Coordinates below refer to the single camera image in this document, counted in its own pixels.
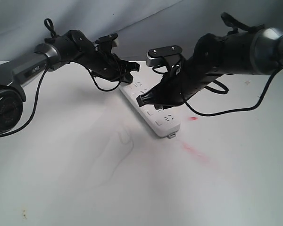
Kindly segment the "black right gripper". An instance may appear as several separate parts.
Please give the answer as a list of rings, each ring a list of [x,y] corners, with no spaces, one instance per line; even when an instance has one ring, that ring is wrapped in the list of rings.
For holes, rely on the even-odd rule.
[[[180,106],[198,91],[217,79],[210,74],[214,61],[204,56],[192,56],[184,59],[180,72],[164,75],[160,83],[136,98],[138,106],[154,105],[156,110],[164,110],[166,106]]]

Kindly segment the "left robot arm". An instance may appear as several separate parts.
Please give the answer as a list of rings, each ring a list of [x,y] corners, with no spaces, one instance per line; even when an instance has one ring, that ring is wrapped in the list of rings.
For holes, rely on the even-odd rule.
[[[132,72],[140,69],[138,63],[120,59],[112,53],[118,34],[104,36],[92,43],[81,31],[70,30],[62,36],[46,38],[33,53],[25,54],[0,64],[0,138],[15,134],[23,113],[26,95],[23,87],[38,75],[45,76],[69,63],[76,63],[96,77],[121,83],[132,83]]]

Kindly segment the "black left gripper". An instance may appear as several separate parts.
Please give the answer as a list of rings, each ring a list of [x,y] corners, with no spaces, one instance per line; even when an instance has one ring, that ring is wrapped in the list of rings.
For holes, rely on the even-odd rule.
[[[140,65],[137,62],[121,60],[116,54],[98,51],[78,51],[77,61],[90,69],[92,74],[97,77],[127,84],[133,82],[130,72],[140,70]]]

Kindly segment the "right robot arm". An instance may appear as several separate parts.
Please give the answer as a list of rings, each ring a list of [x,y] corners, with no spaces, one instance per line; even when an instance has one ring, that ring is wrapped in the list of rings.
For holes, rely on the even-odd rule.
[[[138,106],[181,106],[222,75],[272,75],[283,68],[283,32],[276,28],[224,37],[202,36],[189,59],[181,54],[161,56],[167,68],[161,81],[137,97]]]

